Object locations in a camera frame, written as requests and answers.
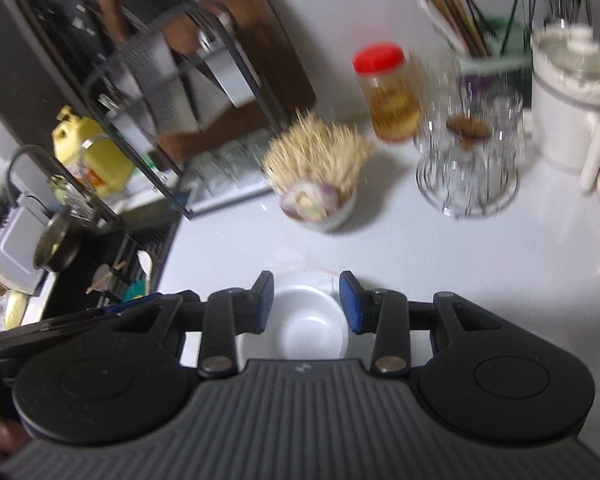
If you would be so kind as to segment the white silicone spatula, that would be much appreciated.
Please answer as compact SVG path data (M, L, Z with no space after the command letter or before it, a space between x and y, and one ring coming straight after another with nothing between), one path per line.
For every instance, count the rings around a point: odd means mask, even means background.
M137 252L137 260L145 275L144 294L149 296L151 294L151 274L152 268L154 267L154 259L149 252L141 249Z

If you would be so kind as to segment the white electric cooking pot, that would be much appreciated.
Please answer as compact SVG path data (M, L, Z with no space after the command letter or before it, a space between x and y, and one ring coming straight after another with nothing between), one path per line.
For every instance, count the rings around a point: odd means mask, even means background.
M586 195L600 172L600 42L585 25L532 32L532 131L542 156Z

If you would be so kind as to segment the red-lid plastic jar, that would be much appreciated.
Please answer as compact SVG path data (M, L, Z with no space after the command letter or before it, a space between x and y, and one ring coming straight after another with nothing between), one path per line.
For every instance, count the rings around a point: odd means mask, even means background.
M370 44L355 53L352 66L378 139L400 143L414 138L420 106L403 49L393 42Z

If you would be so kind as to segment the chopstick utensil holder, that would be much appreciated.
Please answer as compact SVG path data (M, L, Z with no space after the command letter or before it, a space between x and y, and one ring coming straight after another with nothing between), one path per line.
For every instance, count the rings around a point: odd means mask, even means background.
M520 0L504 18L486 15L476 0L417 0L446 41L460 71L460 88L471 96L497 86L516 90L531 103L532 54L527 24L517 20Z

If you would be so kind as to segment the green sunflower sink mat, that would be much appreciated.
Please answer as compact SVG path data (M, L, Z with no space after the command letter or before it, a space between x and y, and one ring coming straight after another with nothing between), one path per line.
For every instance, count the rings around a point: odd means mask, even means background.
M122 296L123 302L132 301L145 296L145 285L146 281L144 278L135 280L124 292Z

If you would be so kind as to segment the chrome faucet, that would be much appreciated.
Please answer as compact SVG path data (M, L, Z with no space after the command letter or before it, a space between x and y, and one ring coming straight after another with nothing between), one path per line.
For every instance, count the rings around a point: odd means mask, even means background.
M88 221L96 231L114 232L125 229L124 220L97 193L79 181L50 151L36 144L17 146L5 162L1 193L15 207L19 194L30 193L45 206L60 206L48 181L63 177L91 208Z

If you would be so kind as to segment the wooden cutting board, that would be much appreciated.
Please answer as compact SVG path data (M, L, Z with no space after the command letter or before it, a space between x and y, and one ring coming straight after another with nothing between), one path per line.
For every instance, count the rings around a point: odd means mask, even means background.
M161 31L189 64L196 116L158 136L175 165L261 128L285 129L298 110L314 107L312 84L270 0L196 0Z

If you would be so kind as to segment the enoki mushroom bunch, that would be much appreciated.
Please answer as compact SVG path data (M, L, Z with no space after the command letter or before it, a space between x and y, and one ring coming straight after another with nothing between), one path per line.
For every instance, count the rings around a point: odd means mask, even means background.
M375 152L375 143L355 128L328 124L314 113L298 113L292 125L268 144L261 167L279 195L293 184L310 181L334 188L346 200Z

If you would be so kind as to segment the white bowl with vegetables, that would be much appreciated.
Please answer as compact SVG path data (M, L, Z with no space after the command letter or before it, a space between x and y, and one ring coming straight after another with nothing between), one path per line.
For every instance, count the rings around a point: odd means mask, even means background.
M300 181L279 196L284 215L307 229L330 233L340 229L352 216L358 194L346 198L330 184Z

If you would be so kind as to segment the sliced purple onion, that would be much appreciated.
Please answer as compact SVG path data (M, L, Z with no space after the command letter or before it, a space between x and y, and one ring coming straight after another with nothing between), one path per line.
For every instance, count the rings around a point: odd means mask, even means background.
M280 206L291 217L320 222L340 208L340 198L336 188L330 184L300 181L283 194Z

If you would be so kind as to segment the small white ceramic bowl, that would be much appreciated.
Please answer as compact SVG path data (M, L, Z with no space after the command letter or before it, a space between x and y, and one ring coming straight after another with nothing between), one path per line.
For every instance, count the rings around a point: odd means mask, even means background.
M250 360L358 359L370 364L375 336L350 331L339 301L339 275L301 269L275 275L265 331L236 338L240 366Z

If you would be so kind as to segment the amber glass saucer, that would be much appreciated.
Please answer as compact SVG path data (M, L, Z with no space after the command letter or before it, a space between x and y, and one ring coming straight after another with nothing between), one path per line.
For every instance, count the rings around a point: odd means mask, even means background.
M488 123L479 117L457 114L446 121L446 128L462 139L484 140L492 134Z

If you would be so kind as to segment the yellow bottle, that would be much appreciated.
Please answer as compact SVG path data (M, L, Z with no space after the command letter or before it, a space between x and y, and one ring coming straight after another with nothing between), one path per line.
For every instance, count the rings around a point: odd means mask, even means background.
M120 193L131 177L133 163L109 139L94 119L73 113L65 105L52 132L55 157L100 197Z

